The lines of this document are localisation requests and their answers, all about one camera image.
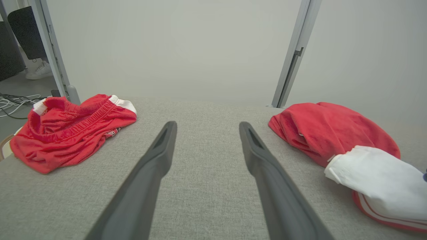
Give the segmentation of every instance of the shoe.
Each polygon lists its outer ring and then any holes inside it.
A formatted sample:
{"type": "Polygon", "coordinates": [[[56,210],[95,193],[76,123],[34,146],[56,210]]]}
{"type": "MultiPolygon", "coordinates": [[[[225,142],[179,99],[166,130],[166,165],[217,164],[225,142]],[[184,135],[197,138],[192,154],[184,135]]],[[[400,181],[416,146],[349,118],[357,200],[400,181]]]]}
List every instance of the shoe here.
{"type": "Polygon", "coordinates": [[[40,66],[33,73],[27,73],[25,77],[29,80],[37,80],[45,77],[53,76],[50,64],[47,61],[42,61],[40,66]]]}

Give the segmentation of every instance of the white partition panel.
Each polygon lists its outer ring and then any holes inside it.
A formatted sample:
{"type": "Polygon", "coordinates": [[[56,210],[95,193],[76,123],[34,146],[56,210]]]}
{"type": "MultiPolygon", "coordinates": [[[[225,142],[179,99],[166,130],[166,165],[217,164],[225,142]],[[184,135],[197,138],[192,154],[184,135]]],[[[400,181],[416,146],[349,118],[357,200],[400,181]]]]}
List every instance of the white partition panel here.
{"type": "Polygon", "coordinates": [[[70,84],[271,104],[301,0],[47,0],[70,84]]]}
{"type": "Polygon", "coordinates": [[[427,1],[323,0],[285,106],[332,102],[427,124],[427,1]]]}

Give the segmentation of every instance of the white cable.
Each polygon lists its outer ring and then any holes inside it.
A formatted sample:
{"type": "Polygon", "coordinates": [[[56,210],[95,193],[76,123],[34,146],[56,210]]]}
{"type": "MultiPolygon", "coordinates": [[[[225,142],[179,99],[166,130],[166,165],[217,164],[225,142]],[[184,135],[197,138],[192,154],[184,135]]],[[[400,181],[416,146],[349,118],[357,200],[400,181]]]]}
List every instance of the white cable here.
{"type": "MultiPolygon", "coordinates": [[[[30,98],[30,97],[39,98],[39,97],[41,97],[41,95],[35,94],[35,95],[26,96],[26,98],[30,98]]],[[[9,99],[0,97],[0,103],[3,103],[3,105],[0,106],[0,108],[3,109],[3,110],[6,110],[6,109],[9,109],[9,108],[11,108],[13,106],[16,106],[16,108],[13,111],[11,111],[10,113],[8,113],[9,115],[11,115],[14,112],[16,112],[18,110],[18,108],[20,108],[23,104],[25,104],[27,102],[31,102],[33,104],[36,103],[36,101],[34,101],[34,100],[29,100],[29,99],[22,100],[22,98],[24,98],[24,97],[21,97],[21,98],[19,98],[19,97],[11,98],[12,100],[21,100],[21,102],[18,104],[16,102],[10,101],[9,99]]]]}

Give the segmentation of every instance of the red garment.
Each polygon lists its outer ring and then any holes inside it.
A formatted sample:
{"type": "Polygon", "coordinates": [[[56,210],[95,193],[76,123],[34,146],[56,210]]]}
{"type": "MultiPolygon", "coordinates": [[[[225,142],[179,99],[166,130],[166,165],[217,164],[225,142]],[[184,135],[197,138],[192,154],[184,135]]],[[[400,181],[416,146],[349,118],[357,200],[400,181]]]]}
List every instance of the red garment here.
{"type": "Polygon", "coordinates": [[[135,121],[132,103],[115,95],[98,94],[80,106],[65,97],[50,97],[34,104],[10,147],[17,158],[46,174],[81,163],[135,121]]]}
{"type": "Polygon", "coordinates": [[[273,116],[269,127],[322,167],[356,145],[376,147],[400,159],[399,147],[377,124],[332,103],[294,104],[273,116]]]}

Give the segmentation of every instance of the gray tablecloth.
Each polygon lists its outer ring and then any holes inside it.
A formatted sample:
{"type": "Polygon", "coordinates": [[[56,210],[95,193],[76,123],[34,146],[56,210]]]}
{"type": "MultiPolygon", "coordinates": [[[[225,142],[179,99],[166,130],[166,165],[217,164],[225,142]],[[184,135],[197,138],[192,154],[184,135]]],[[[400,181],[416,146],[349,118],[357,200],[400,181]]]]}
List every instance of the gray tablecloth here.
{"type": "MultiPolygon", "coordinates": [[[[244,163],[238,124],[248,121],[336,239],[425,239],[362,214],[351,190],[282,141],[268,126],[278,108],[128,98],[136,123],[83,163],[39,174],[13,156],[0,162],[0,239],[83,239],[162,126],[178,124],[175,154],[162,180],[151,239],[268,239],[254,178],[244,163]]],[[[427,167],[423,134],[382,126],[402,159],[427,167]]]]}

